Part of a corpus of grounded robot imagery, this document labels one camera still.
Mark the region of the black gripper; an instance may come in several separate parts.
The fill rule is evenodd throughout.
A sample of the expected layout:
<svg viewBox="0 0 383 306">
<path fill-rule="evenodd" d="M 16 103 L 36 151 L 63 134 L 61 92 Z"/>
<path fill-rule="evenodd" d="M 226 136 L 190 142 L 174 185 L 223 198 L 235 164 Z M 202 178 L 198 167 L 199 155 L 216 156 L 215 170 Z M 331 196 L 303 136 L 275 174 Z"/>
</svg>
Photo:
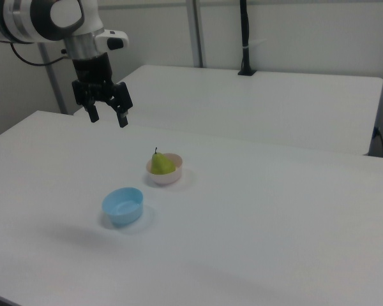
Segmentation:
<svg viewBox="0 0 383 306">
<path fill-rule="evenodd" d="M 127 85 L 114 84 L 107 53 L 90 59 L 72 60 L 77 79 L 71 84 L 75 101 L 88 113 L 91 122 L 99 120 L 95 101 L 103 101 L 117 116 L 121 128 L 128 125 L 128 110 L 133 106 Z"/>
</svg>

